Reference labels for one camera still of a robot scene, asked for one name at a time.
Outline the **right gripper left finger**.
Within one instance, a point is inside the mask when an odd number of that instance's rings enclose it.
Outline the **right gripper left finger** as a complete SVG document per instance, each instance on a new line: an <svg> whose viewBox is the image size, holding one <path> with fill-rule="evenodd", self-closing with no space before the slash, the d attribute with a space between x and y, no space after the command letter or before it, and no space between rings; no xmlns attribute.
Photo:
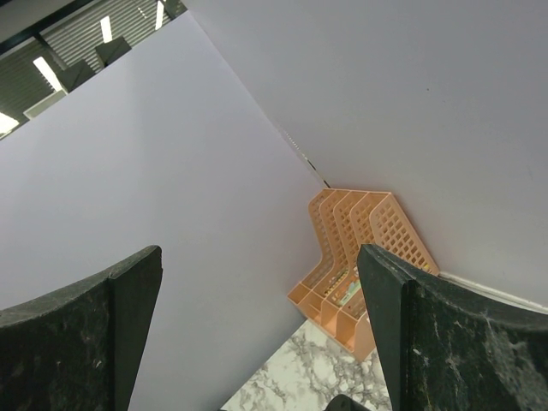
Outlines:
<svg viewBox="0 0 548 411"><path fill-rule="evenodd" d="M153 245L1 311L3 410L126 410L163 278Z"/></svg>

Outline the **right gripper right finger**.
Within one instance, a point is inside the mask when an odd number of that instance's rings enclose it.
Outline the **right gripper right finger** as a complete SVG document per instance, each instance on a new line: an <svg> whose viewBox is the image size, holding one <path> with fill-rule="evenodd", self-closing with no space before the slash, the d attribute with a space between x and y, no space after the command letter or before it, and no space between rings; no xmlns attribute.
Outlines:
<svg viewBox="0 0 548 411"><path fill-rule="evenodd" d="M395 410L545 410L547 316L426 273L373 244L357 267Z"/></svg>

